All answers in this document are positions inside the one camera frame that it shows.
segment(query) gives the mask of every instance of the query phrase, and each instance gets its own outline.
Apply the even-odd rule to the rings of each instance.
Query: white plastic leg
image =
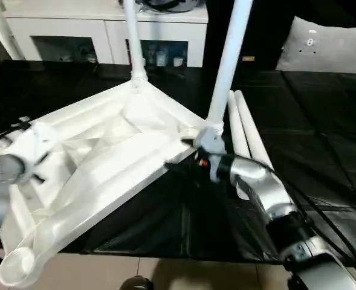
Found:
[[[235,0],[207,121],[223,128],[228,92],[236,70],[253,0]]]
[[[135,0],[125,0],[124,10],[128,28],[129,51],[131,52],[132,82],[137,87],[142,81],[147,80],[147,74],[143,65],[143,53],[137,33]]]
[[[233,91],[229,92],[227,104],[228,104],[228,116],[230,119],[230,130],[231,130],[231,137],[233,139],[234,152],[237,155],[250,158],[249,146],[246,140],[241,118],[239,117],[237,103]],[[248,195],[241,188],[239,188],[238,183],[235,182],[234,176],[232,176],[231,182],[235,185],[237,189],[237,195],[239,198],[244,200],[249,199]]]
[[[244,95],[242,95],[241,91],[236,91],[235,98],[239,116],[241,118],[246,139],[249,144],[251,157],[273,168],[272,162],[270,161],[268,153],[265,150],[265,146],[261,140],[261,136],[257,130],[256,124],[254,123],[253,117],[250,114],[248,105],[246,104]]]

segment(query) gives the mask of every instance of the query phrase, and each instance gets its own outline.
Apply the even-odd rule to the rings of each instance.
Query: black table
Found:
[[[148,76],[206,118],[216,71],[150,69]],[[6,61],[0,66],[0,132],[20,116],[40,117],[129,78],[128,66]],[[238,71],[233,89],[244,92],[274,168],[308,194],[356,247],[356,75]],[[224,139],[231,150],[227,116]],[[193,176],[189,165],[167,172],[64,251],[279,262],[255,208],[227,184]]]

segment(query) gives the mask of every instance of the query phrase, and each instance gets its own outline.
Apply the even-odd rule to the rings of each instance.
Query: white tripod base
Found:
[[[57,145],[30,179],[11,187],[11,211],[1,228],[5,259],[0,281],[33,284],[45,263],[131,199],[193,150],[205,121],[142,82],[101,92],[37,120],[57,133]]]

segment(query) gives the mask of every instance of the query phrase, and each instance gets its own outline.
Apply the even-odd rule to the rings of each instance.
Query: silver robot arm segment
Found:
[[[230,181],[256,206],[285,269],[293,274],[289,289],[356,290],[354,278],[305,222],[272,171],[253,160],[225,154],[222,138],[209,128],[199,133],[193,145],[198,164],[210,164],[213,182]]]

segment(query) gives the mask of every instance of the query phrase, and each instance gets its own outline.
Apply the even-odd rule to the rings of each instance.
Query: white wall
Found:
[[[16,49],[13,41],[10,39],[11,31],[10,28],[8,27],[7,21],[3,17],[2,11],[3,11],[3,5],[0,0],[0,41],[12,59],[20,60],[22,59],[21,55]]]

